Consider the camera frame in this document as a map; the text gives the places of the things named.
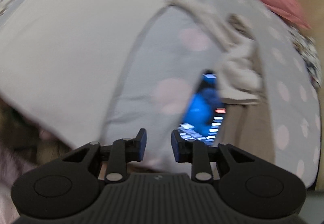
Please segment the white fleece garment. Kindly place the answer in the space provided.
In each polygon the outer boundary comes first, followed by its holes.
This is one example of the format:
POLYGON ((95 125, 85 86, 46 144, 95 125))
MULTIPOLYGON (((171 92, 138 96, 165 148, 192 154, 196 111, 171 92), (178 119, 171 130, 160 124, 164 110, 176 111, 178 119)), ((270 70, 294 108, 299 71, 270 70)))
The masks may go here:
MULTIPOLYGON (((249 0, 255 9, 258 0, 249 0)), ((1 9, 12 0, 2 0, 1 9)), ((198 20, 224 49, 230 0, 25 0, 1 27, 1 97, 72 148, 102 135, 122 71, 145 25, 167 5, 198 20)))

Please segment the smartphone with lit screen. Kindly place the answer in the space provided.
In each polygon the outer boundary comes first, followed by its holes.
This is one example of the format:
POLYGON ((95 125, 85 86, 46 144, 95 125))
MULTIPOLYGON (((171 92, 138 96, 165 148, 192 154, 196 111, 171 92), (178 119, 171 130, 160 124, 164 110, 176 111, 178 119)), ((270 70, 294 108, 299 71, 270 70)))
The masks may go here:
POLYGON ((202 72, 186 112, 178 126, 180 136, 213 145, 226 116, 226 106, 217 89, 217 76, 212 70, 202 72))

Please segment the taupe thin garment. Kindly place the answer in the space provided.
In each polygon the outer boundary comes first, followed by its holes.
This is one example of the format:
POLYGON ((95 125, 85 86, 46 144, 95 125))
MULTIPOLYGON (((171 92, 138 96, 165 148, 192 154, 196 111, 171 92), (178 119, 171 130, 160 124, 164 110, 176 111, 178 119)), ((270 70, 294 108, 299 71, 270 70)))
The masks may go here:
POLYGON ((232 144, 274 163, 271 112, 259 43, 243 16, 230 14, 227 25, 237 41, 216 70, 217 88, 227 109, 219 143, 232 144))

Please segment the polka dot bed sheet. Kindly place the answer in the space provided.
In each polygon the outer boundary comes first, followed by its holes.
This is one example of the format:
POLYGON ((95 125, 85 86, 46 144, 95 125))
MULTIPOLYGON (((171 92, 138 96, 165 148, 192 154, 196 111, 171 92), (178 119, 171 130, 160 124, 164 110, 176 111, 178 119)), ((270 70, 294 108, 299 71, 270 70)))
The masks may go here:
POLYGON ((1 98, 71 148, 140 127, 143 166, 176 172, 176 129, 201 72, 230 143, 323 185, 320 98, 288 22, 260 0, 1 0, 1 98))

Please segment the patterned black white cloth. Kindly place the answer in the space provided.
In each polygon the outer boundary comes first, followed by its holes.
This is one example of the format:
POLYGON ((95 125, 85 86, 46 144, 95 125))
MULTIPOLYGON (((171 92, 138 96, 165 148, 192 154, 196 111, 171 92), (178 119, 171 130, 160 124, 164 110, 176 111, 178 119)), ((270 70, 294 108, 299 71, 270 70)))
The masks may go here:
POLYGON ((306 69, 310 76, 311 83, 316 91, 322 87, 322 68, 315 41, 313 38, 304 36, 295 27, 289 26, 290 40, 295 50, 305 62, 306 69))

